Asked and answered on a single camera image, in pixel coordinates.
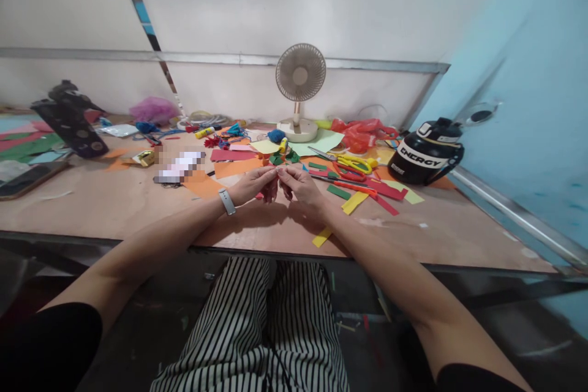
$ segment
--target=forearm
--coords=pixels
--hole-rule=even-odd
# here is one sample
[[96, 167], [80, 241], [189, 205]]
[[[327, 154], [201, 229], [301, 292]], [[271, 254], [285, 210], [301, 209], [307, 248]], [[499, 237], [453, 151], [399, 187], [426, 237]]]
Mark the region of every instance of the forearm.
[[98, 274], [140, 285], [194, 242], [225, 213], [220, 197], [199, 200], [135, 232], [102, 257], [85, 274]]
[[414, 325], [452, 322], [467, 313], [464, 306], [420, 263], [384, 241], [334, 205], [326, 205], [321, 217], [343, 242], [353, 258], [367, 271]]

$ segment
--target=black sleeve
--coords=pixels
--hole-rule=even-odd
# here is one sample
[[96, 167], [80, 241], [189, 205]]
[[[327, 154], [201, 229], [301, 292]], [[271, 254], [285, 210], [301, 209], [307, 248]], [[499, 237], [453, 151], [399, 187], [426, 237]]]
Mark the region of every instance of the black sleeve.
[[64, 303], [34, 314], [2, 336], [2, 389], [74, 391], [101, 337], [102, 319], [88, 304]]
[[437, 376], [437, 392], [524, 392], [510, 381], [481, 367], [448, 364]]

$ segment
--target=smartphone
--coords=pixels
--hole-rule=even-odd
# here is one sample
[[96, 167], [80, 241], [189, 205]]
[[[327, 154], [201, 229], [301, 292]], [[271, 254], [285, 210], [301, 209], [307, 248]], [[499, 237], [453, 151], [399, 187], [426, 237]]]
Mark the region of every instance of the smartphone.
[[0, 186], [0, 201], [21, 197], [64, 170], [68, 165], [68, 161], [41, 162], [33, 165], [22, 175]]

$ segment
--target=hand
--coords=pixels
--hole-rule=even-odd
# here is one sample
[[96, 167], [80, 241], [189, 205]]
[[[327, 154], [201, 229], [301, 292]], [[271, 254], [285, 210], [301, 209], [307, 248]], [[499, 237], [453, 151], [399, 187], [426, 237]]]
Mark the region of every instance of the hand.
[[256, 168], [245, 174], [239, 182], [228, 189], [235, 206], [243, 205], [257, 194], [263, 194], [264, 202], [272, 202], [277, 196], [277, 172], [272, 165]]
[[304, 170], [291, 166], [279, 167], [277, 177], [287, 200], [292, 200], [292, 192], [294, 192], [296, 199], [307, 210], [315, 214], [320, 214], [327, 205], [326, 198], [322, 195], [310, 174]]

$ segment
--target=desk fan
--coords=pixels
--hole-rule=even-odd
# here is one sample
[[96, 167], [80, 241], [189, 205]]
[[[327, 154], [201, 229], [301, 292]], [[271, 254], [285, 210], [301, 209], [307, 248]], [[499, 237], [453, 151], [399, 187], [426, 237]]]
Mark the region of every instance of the desk fan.
[[290, 142], [308, 142], [317, 136], [317, 125], [300, 118], [300, 103], [314, 97], [325, 82], [326, 63], [314, 46], [301, 43], [286, 50], [276, 66], [276, 83], [290, 101], [294, 101], [294, 116], [277, 124]]

